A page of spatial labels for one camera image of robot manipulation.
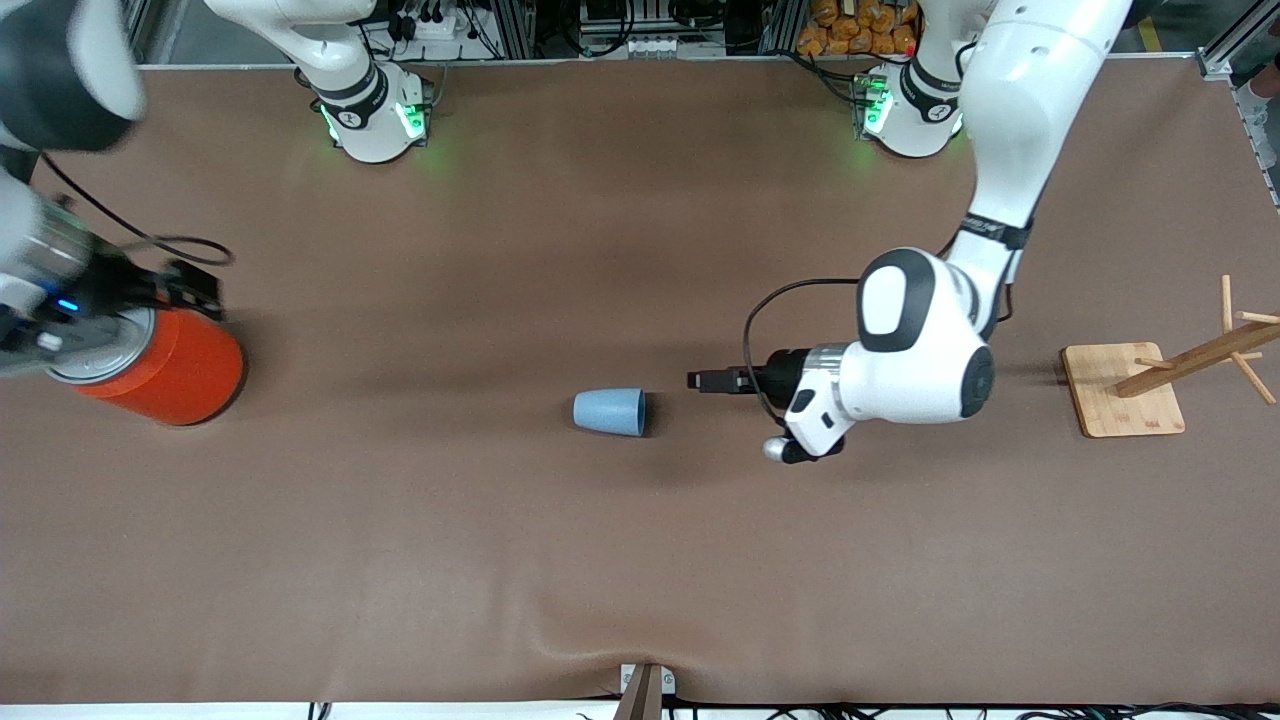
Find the blue cup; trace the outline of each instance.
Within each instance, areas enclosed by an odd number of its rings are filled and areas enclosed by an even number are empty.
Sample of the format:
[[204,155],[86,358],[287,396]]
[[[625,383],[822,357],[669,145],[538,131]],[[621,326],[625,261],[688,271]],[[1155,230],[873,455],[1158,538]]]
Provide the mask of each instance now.
[[637,387],[588,389],[573,398],[573,424],[616,436],[644,434],[644,391]]

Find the metal lid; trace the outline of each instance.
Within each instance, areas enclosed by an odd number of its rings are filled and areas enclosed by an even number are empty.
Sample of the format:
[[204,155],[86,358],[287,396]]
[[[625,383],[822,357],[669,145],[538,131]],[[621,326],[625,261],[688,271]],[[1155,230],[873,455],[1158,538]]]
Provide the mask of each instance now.
[[156,311],[151,307],[133,307],[120,313],[120,337],[106,347],[58,363],[45,370],[59,382],[86,386],[106,382],[128,370],[151,345],[155,334]]

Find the wooden base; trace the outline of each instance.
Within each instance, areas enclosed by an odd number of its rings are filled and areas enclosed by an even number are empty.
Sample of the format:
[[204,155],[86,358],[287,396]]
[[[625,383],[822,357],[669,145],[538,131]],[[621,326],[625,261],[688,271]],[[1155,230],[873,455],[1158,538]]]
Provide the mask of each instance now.
[[1171,384],[1137,397],[1116,395],[1117,382],[1147,369],[1134,363],[1138,357],[1164,360],[1153,342],[1073,345],[1062,351],[1075,414],[1085,437],[1169,436],[1187,429]]

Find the orange can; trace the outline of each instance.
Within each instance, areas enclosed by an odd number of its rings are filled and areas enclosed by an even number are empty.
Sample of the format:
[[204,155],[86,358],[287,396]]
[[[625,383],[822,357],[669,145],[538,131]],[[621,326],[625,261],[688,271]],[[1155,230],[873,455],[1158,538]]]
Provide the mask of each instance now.
[[191,310],[131,310],[133,338],[90,361],[49,372],[81,395],[166,425],[195,425],[221,413],[244,379],[236,338]]

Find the orange cylinder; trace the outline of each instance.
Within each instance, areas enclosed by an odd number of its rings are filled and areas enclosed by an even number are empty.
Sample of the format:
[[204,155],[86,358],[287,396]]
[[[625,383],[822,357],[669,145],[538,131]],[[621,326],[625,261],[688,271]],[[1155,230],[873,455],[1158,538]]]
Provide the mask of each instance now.
[[219,414],[244,378],[241,346],[191,310],[160,310],[146,350],[123,372],[77,392],[166,425],[193,425]]

